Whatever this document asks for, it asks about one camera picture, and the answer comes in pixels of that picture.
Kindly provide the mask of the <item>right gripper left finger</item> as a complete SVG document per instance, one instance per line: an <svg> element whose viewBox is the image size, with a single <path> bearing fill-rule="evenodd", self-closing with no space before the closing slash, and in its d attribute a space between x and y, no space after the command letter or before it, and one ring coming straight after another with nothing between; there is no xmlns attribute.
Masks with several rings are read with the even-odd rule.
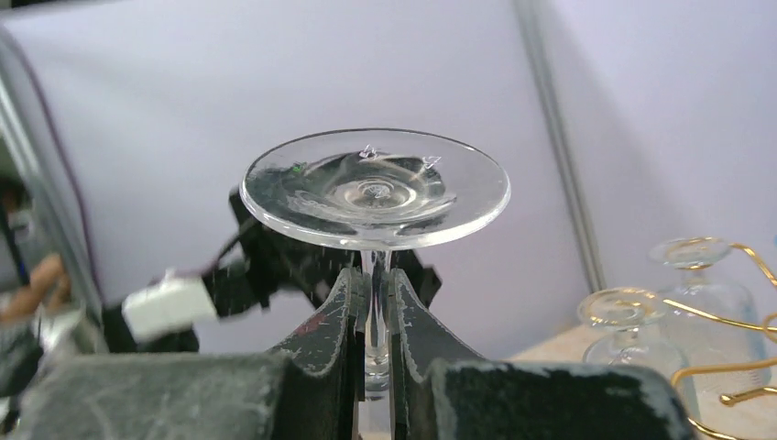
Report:
<svg viewBox="0 0 777 440"><path fill-rule="evenodd" d="M273 439L357 439L364 280L343 269L328 299L269 352L287 359Z"/></svg>

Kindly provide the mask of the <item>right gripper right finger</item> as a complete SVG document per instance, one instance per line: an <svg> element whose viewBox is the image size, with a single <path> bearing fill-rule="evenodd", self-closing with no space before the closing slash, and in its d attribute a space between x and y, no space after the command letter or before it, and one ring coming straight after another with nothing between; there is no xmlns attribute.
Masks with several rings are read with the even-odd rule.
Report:
<svg viewBox="0 0 777 440"><path fill-rule="evenodd" d="M446 374L458 361L484 357L430 313L401 269L388 275L388 330L392 437L455 439Z"/></svg>

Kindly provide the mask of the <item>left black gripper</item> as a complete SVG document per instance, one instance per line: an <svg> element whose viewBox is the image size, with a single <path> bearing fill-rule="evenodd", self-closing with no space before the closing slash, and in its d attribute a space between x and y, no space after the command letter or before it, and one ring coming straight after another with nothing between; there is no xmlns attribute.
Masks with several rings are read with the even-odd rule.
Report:
<svg viewBox="0 0 777 440"><path fill-rule="evenodd" d="M321 247L284 236L258 222L234 188L229 203L238 231L220 256L234 248L242 254L226 262L216 261L202 273L202 281L220 317L241 314L260 306L284 290L301 292L315 309L330 295L339 273L360 268L357 251Z"/></svg>

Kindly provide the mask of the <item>clear wine glass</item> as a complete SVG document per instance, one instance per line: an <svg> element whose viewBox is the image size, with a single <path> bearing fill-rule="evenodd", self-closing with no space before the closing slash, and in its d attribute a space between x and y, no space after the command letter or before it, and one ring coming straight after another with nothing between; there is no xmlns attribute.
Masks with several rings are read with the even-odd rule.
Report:
<svg viewBox="0 0 777 440"><path fill-rule="evenodd" d="M300 137L264 153L238 189L250 214L302 242L357 251L367 281L365 391L389 386L385 316L394 252L448 243L487 226L511 195L488 154L449 137L355 128Z"/></svg>

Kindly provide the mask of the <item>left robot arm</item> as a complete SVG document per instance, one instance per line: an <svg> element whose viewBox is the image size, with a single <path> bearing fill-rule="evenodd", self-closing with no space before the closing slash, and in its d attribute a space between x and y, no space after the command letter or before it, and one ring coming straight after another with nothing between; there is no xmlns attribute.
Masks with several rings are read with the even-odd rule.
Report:
<svg viewBox="0 0 777 440"><path fill-rule="evenodd" d="M47 362L70 350L74 353L174 353L197 352L199 340L193 321L165 324L150 337L135 336L117 305L102 311L97 325L79 308L69 305L70 279L58 254L42 259L37 266L22 251L34 237L22 237L30 218L22 206L27 199L22 183L1 179L2 237L17 265L19 287L1 295L1 323L10 330L1 333L1 394L16 395ZM247 211L232 193L230 202L243 220L237 244L244 255L226 266L216 264L202 272L173 274L155 281L153 288L175 287L184 282L205 289L218 316L241 314L258 305L269 307L269 299L284 289L303 292L313 307L328 297L335 279L345 268L356 268L361 257L353 251L315 247L275 233L247 218Z"/></svg>

